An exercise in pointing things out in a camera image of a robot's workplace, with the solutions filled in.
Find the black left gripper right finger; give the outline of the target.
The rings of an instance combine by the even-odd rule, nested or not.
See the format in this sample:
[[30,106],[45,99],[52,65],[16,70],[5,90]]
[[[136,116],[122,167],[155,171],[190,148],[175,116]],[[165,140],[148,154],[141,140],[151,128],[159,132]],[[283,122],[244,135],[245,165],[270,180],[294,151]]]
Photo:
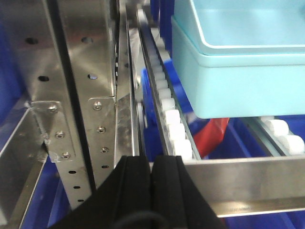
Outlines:
[[180,156],[157,156],[152,167],[152,208],[171,229],[224,229]]

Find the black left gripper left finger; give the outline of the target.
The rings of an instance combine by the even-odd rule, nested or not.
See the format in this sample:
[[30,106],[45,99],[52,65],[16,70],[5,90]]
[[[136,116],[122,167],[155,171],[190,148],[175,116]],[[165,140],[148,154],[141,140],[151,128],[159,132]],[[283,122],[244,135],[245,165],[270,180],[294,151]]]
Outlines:
[[122,156],[97,191],[53,229],[108,229],[119,219],[150,210],[150,168],[145,156]]

